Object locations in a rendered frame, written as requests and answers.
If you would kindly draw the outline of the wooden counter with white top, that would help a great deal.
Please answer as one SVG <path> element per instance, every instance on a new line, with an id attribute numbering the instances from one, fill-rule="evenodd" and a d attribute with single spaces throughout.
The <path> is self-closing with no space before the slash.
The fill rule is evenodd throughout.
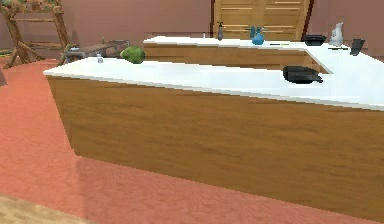
<path id="1" fill-rule="evenodd" d="M 46 71 L 77 155 L 384 222 L 384 62 L 288 41 L 144 46 L 141 64 Z M 285 66 L 323 82 L 291 83 Z"/>

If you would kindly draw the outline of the green lettuce head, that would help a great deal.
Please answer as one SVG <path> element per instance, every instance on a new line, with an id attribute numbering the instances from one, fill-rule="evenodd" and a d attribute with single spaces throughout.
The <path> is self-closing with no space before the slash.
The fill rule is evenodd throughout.
<path id="1" fill-rule="evenodd" d="M 127 47 L 120 56 L 133 64 L 141 64 L 145 60 L 145 52 L 138 46 Z"/>

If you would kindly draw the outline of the black frying pan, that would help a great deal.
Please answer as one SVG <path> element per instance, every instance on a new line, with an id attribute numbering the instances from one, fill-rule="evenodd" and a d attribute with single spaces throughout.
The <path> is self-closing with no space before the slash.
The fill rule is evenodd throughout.
<path id="1" fill-rule="evenodd" d="M 312 82 L 322 83 L 319 72 L 304 66 L 285 66 L 283 68 L 283 77 L 295 84 L 311 84 Z"/>

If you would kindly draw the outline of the grey low table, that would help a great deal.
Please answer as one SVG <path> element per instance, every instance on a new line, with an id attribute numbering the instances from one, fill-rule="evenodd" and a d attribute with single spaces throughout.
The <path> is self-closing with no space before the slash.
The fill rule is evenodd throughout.
<path id="1" fill-rule="evenodd" d="M 100 54 L 103 58 L 119 58 L 120 52 L 129 46 L 129 40 L 104 41 L 92 46 L 77 47 L 76 49 L 70 47 L 62 53 L 62 56 L 66 63 L 87 57 L 95 57 L 97 54 Z"/>

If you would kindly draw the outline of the wooden panelled room door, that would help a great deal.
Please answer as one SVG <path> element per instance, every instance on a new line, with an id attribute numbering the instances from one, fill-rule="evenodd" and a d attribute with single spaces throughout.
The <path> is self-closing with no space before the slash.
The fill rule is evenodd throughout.
<path id="1" fill-rule="evenodd" d="M 313 0 L 212 0 L 212 36 L 249 39 L 250 28 L 263 27 L 266 40 L 300 41 Z"/>

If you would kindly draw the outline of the black bowl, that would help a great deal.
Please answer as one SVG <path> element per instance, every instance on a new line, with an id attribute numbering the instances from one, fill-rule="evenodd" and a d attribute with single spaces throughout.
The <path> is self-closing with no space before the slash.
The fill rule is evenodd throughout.
<path id="1" fill-rule="evenodd" d="M 323 35 L 305 35 L 304 42 L 307 46 L 321 46 L 325 40 L 326 36 Z"/>

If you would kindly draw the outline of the black tilted slab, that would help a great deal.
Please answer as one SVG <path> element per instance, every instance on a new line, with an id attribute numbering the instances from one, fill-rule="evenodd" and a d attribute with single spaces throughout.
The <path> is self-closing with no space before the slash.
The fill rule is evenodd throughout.
<path id="1" fill-rule="evenodd" d="M 364 43 L 364 39 L 354 39 L 352 42 L 350 54 L 352 56 L 357 56 L 360 53 Z"/>

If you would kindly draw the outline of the wooden ladder shelf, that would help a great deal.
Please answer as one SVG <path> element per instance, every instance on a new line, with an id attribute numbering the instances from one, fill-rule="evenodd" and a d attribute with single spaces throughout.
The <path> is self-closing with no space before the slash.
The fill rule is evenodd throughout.
<path id="1" fill-rule="evenodd" d="M 70 47 L 61 0 L 0 0 L 14 48 L 5 69 L 45 60 L 40 50 Z"/>

